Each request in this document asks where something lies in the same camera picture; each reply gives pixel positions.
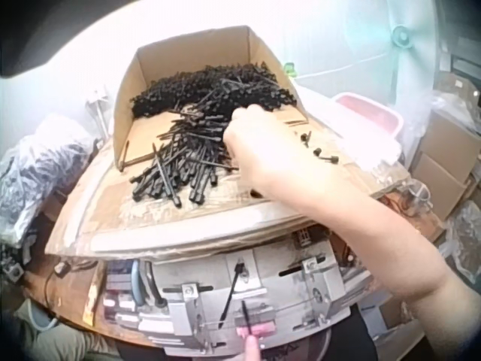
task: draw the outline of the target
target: cardboard flap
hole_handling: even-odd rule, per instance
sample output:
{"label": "cardboard flap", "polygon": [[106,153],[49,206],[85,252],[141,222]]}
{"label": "cardboard flap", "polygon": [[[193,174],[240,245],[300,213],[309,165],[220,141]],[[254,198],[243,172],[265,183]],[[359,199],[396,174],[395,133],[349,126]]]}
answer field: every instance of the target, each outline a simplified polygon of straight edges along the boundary
{"label": "cardboard flap", "polygon": [[132,127],[132,106],[130,99],[142,93],[147,88],[147,84],[142,73],[141,64],[137,54],[127,68],[127,72],[120,84],[119,92],[115,101],[113,118],[115,125],[113,128],[113,156],[115,164],[118,164],[124,144],[129,136]]}
{"label": "cardboard flap", "polygon": [[199,71],[206,65],[249,62],[247,26],[211,29],[185,34],[146,45],[138,50],[148,84],[178,71]]}

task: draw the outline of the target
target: cardboard box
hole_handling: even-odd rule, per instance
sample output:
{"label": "cardboard box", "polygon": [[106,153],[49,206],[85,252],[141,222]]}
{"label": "cardboard box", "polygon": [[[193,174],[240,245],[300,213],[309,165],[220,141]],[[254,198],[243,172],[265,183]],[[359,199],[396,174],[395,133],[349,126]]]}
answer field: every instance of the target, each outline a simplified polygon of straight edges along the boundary
{"label": "cardboard box", "polygon": [[468,186],[468,182],[459,182],[424,153],[421,154],[418,164],[413,169],[413,177],[428,186],[431,191],[433,212],[442,221],[451,214]]}
{"label": "cardboard box", "polygon": [[[432,111],[419,151],[464,183],[481,151],[481,137],[464,128],[450,114]],[[420,154],[416,156],[414,166],[419,158]]]}
{"label": "cardboard box", "polygon": [[[297,97],[279,60],[248,26],[181,35],[139,48],[127,68],[116,97],[113,113],[113,151],[116,165],[118,166],[127,140],[127,166],[153,158],[152,143],[160,145],[156,136],[167,131],[171,121],[179,117],[177,114],[165,112],[151,118],[133,120],[130,101],[147,89],[152,81],[170,77],[178,71],[202,70],[206,65],[262,62],[277,76],[279,85],[289,89]],[[298,108],[305,114],[299,100]],[[305,119],[299,112],[294,117],[300,117],[296,120]]]}

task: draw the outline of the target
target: black plastic part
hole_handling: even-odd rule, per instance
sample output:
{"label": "black plastic part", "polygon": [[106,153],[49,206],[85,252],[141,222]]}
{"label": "black plastic part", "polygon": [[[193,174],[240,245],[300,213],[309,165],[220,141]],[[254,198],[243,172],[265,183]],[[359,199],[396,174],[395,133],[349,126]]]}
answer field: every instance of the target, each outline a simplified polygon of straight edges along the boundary
{"label": "black plastic part", "polygon": [[150,292],[152,293],[156,306],[159,308],[164,308],[165,306],[167,306],[167,300],[164,299],[162,296],[160,296],[159,289],[157,288],[156,280],[153,277],[151,261],[146,261],[145,275],[147,276],[147,285],[149,287]]}

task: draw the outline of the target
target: hand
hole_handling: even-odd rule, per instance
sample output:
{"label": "hand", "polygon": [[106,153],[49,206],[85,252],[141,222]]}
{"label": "hand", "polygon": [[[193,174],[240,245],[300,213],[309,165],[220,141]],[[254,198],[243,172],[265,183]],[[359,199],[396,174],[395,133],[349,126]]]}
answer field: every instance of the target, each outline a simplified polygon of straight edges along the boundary
{"label": "hand", "polygon": [[246,350],[244,353],[244,361],[261,361],[261,351],[259,349],[259,341],[255,336],[247,336]]}
{"label": "hand", "polygon": [[249,186],[294,208],[305,206],[299,202],[310,201],[309,188],[329,173],[288,126],[258,105],[234,111],[224,142]]}

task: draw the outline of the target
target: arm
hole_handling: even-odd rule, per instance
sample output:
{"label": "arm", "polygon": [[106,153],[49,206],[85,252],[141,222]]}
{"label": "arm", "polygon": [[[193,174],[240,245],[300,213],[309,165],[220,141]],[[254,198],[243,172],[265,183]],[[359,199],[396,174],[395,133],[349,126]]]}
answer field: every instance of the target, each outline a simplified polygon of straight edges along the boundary
{"label": "arm", "polygon": [[257,106],[237,109],[224,141],[254,189],[331,228],[404,299],[438,352],[456,352],[476,335],[481,297],[437,249],[404,218],[337,176],[335,167],[315,159],[272,114]]}

